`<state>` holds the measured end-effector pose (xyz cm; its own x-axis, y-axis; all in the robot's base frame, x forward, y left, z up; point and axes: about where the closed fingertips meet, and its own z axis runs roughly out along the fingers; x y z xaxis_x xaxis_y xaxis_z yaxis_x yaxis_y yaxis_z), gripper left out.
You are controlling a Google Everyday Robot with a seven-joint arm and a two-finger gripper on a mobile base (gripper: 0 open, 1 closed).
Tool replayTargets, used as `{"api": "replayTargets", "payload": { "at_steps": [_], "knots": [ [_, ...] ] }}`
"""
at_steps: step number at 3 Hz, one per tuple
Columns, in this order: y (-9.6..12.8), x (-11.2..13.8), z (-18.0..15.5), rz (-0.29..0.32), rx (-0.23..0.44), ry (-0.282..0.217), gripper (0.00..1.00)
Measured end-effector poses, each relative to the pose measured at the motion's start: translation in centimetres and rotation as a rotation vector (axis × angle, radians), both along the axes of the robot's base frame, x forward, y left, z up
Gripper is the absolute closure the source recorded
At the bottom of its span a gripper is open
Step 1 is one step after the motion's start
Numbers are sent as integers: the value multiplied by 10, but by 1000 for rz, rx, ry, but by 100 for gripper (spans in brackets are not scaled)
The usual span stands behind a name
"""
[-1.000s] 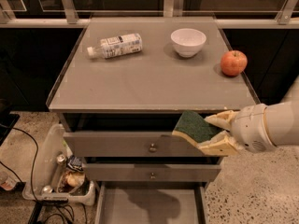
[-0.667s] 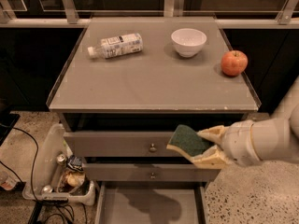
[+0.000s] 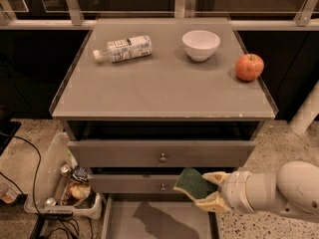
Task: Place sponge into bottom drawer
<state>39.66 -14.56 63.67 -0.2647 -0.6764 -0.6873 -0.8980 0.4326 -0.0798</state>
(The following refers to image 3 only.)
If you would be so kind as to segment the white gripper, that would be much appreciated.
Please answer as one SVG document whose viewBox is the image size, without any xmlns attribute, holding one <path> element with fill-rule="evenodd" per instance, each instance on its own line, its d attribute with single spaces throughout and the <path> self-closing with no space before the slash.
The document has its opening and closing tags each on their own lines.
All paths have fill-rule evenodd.
<svg viewBox="0 0 319 239">
<path fill-rule="evenodd" d="M 226 213 L 232 210 L 238 214 L 251 214 L 253 209 L 246 194 L 246 181 L 250 175 L 248 171 L 205 173 L 202 176 L 205 180 L 222 187 L 221 194 L 215 191 L 203 199 L 197 199 L 195 205 L 206 212 Z"/>
</svg>

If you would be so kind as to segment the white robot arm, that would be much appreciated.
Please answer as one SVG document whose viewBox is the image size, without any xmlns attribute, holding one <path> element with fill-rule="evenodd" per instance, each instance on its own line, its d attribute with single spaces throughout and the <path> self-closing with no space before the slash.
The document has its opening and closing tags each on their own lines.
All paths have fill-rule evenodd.
<svg viewBox="0 0 319 239">
<path fill-rule="evenodd" d="M 270 212 L 285 218 L 319 222 L 319 167 L 290 161 L 272 173 L 213 172 L 203 176 L 217 190 L 195 205 L 207 212 L 256 214 Z"/>
</svg>

